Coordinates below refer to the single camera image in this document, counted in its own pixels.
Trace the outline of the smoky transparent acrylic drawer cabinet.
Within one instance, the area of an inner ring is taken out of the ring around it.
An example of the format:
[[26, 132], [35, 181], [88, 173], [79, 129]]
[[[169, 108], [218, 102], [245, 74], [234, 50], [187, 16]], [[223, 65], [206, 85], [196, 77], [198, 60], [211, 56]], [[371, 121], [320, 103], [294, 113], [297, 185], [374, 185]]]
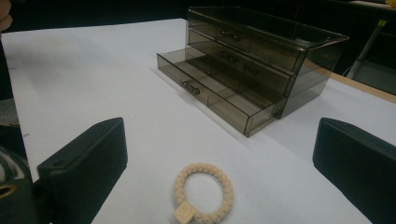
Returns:
[[233, 47], [220, 43], [224, 47], [235, 50], [251, 60], [258, 63], [266, 63], [275, 68], [275, 70], [290, 76], [287, 93], [280, 93], [285, 97], [285, 100], [279, 107], [276, 116], [279, 119], [321, 94], [348, 41], [346, 35], [340, 35], [295, 21], [290, 22], [292, 22], [292, 25], [288, 28], [281, 28], [281, 32], [293, 39], [298, 45], [307, 49], [306, 56], [296, 72], [286, 71], [249, 57], [244, 52], [239, 52]]

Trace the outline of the dark striped shoe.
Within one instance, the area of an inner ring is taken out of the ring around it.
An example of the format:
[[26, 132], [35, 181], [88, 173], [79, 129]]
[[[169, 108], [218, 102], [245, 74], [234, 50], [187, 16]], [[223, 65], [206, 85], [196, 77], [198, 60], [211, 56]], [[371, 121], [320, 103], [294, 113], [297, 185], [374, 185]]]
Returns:
[[28, 161], [0, 146], [0, 183], [15, 179], [32, 179]]

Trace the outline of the white metal stand leg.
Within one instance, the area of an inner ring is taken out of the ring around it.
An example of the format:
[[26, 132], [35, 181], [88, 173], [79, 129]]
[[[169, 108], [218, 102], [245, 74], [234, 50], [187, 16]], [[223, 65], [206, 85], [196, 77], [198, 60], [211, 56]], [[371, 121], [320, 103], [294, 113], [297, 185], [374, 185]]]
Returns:
[[379, 20], [376, 27], [374, 28], [371, 36], [369, 37], [368, 41], [366, 42], [364, 48], [362, 49], [360, 55], [358, 58], [355, 60], [351, 68], [349, 69], [349, 72], [347, 73], [346, 77], [353, 79], [357, 72], [360, 70], [360, 67], [365, 60], [366, 56], [368, 55], [370, 49], [372, 48], [373, 44], [375, 43], [376, 39], [380, 35], [382, 29], [386, 26], [387, 21], [386, 20]]

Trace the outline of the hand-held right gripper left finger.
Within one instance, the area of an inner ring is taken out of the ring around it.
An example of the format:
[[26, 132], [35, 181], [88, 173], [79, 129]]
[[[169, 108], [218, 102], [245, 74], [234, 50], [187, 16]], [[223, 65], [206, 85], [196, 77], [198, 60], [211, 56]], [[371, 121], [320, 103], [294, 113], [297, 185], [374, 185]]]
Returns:
[[50, 224], [91, 224], [127, 167], [121, 118], [107, 119], [37, 166], [37, 204]]

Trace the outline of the long smoky acrylic divided drawer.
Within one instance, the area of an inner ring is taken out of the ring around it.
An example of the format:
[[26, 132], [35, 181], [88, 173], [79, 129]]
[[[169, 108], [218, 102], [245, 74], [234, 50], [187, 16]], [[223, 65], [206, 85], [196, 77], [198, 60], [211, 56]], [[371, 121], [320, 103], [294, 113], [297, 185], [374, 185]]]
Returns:
[[274, 121], [285, 100], [197, 49], [159, 53], [157, 62], [159, 70], [247, 137]]

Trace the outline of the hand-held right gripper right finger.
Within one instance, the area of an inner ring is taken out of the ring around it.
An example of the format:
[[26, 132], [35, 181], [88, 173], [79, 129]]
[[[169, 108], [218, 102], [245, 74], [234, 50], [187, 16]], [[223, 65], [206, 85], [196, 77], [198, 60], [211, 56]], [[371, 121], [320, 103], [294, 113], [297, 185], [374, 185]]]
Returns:
[[323, 118], [312, 161], [373, 224], [396, 224], [396, 146], [352, 124]]

